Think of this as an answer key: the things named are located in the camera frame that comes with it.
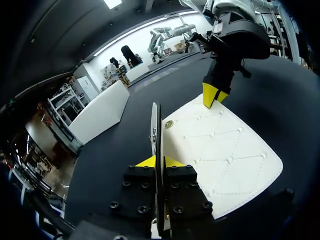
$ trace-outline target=wall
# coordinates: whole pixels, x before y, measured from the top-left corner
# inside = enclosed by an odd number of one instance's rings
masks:
[[[187,14],[183,15],[183,20],[186,24],[194,24],[196,26],[196,31],[200,34],[204,34],[207,31],[212,29],[212,26],[206,21],[206,19],[199,13]],[[154,28],[163,28],[170,27],[172,29],[179,27],[182,25],[181,20],[178,17],[169,18],[163,20],[161,22],[157,22],[155,24],[146,26],[134,33],[124,37],[123,39],[117,41],[115,44],[104,50],[98,56],[96,56],[92,61],[88,63],[88,66],[91,69],[91,72],[95,74],[97,86],[100,88],[102,82],[105,80],[104,76],[101,73],[101,69],[110,64],[110,59],[114,57],[118,61],[121,60],[123,63],[127,63],[127,60],[123,56],[121,52],[121,48],[125,45],[128,45],[134,54],[139,54],[142,58],[142,61],[146,63],[146,65],[153,64],[152,59],[150,57],[151,53],[148,52],[148,47],[151,40],[150,30]],[[171,38],[164,43],[168,45],[173,51],[175,50],[175,45],[183,40],[183,36],[177,36]]]

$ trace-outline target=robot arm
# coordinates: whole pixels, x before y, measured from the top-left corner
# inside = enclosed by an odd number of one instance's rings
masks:
[[[170,27],[158,27],[150,31],[152,34],[151,41],[148,47],[148,52],[152,55],[157,55],[159,58],[163,56],[163,51],[165,48],[164,41],[167,41],[171,38],[182,36],[183,34],[188,34],[191,36],[192,29],[195,29],[194,24],[188,25],[184,24],[182,26],[171,29]]]

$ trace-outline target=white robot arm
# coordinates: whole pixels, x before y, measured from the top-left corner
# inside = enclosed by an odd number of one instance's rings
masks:
[[[253,22],[257,21],[256,7],[269,10],[274,8],[272,3],[266,0],[179,0],[179,2],[182,6],[190,7],[201,14],[207,10],[219,18],[224,13],[235,13]],[[210,24],[214,24],[210,19],[207,20]]]
[[[157,55],[161,58],[165,47],[164,41],[177,36],[182,36],[183,34],[188,34],[189,36],[191,36],[191,30],[195,28],[196,26],[193,24],[184,24],[182,26],[176,27],[173,30],[170,27],[158,27],[152,29],[150,31],[152,37],[149,44],[148,52],[157,53]]]

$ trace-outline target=metal rack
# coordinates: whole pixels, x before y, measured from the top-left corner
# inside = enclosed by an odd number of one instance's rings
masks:
[[[51,108],[58,116],[58,118],[62,121],[62,123],[68,128],[68,124],[61,116],[61,111],[63,111],[64,106],[71,106],[76,114],[79,114],[84,108],[85,105],[81,101],[81,97],[76,95],[73,88],[68,85],[64,84],[61,88],[61,92],[53,96],[52,98],[47,99]]]

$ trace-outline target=person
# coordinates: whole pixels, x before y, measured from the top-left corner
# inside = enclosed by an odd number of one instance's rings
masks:
[[[110,59],[110,63],[115,65],[116,69],[119,68],[119,62],[114,57]]]
[[[123,56],[125,57],[126,61],[132,64],[133,67],[139,65],[139,60],[137,59],[137,57],[134,55],[134,53],[131,51],[130,47],[128,47],[127,45],[123,46],[121,48],[121,52],[123,54]]]

